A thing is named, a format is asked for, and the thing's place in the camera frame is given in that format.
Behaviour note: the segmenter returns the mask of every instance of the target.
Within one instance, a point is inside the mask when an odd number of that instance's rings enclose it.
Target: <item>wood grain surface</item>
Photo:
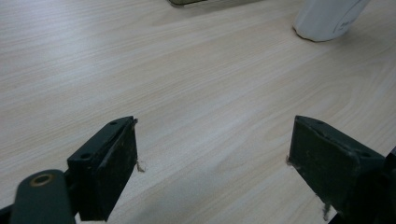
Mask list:
[[[396,146],[396,2],[322,43],[291,28],[302,2],[2,1],[0,206],[133,115],[147,171],[108,223],[326,223],[285,163],[293,119]]]

